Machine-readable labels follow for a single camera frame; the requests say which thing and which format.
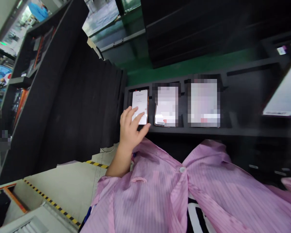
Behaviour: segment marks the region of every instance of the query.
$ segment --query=white phone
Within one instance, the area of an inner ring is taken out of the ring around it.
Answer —
[[[133,92],[132,108],[138,107],[138,110],[134,113],[132,121],[140,113],[145,112],[139,121],[140,125],[146,125],[148,121],[148,90],[140,90]]]

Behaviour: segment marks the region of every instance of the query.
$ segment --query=smartphone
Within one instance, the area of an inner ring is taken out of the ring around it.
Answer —
[[[189,86],[190,127],[220,127],[220,100],[217,79],[193,80]]]
[[[157,88],[155,126],[178,126],[178,87],[161,86]]]
[[[148,122],[148,90],[140,90],[133,92],[133,103],[132,108],[138,107],[138,110],[134,113],[132,117],[132,121],[138,116],[140,113],[145,112],[142,118],[139,121],[140,125],[145,125]]]

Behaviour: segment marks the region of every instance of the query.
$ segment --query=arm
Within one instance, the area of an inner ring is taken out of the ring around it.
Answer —
[[[137,109],[138,107],[132,109],[132,107],[129,106],[121,115],[120,143],[116,154],[107,169],[106,176],[123,177],[129,172],[133,149],[142,141],[149,131],[150,123],[146,124],[140,132],[137,131],[139,121],[144,115],[144,112],[140,113],[132,121],[132,116]]]

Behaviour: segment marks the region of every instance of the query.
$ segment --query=finger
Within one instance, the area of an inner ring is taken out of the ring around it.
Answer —
[[[128,125],[128,126],[130,125],[130,123],[132,122],[132,117],[137,110],[138,110],[138,107],[135,107],[127,113],[126,119],[125,119],[125,125]]]
[[[126,115],[128,113],[128,111],[130,111],[132,109],[131,106],[129,106],[127,109],[125,109],[121,115],[121,119],[120,119],[120,125],[124,125],[124,122],[125,122],[125,118],[126,118]]]
[[[151,124],[147,123],[145,126],[142,127],[142,129],[139,131],[138,134],[138,140],[139,142],[141,142],[141,140],[145,137],[145,135],[148,133],[149,128],[150,128]]]
[[[135,130],[137,130],[138,125],[139,125],[139,121],[144,114],[145,114],[145,112],[140,113],[138,116],[136,116],[136,118],[130,124]]]

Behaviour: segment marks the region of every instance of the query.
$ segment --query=hand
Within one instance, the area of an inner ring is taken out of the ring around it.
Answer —
[[[150,123],[147,123],[143,126],[140,132],[137,131],[139,121],[141,117],[145,114],[144,112],[140,113],[132,121],[132,117],[137,109],[138,107],[132,109],[132,107],[129,106],[126,110],[124,110],[120,119],[121,131],[119,148],[127,150],[130,153],[133,151],[135,146],[137,146],[142,141],[151,126]]]

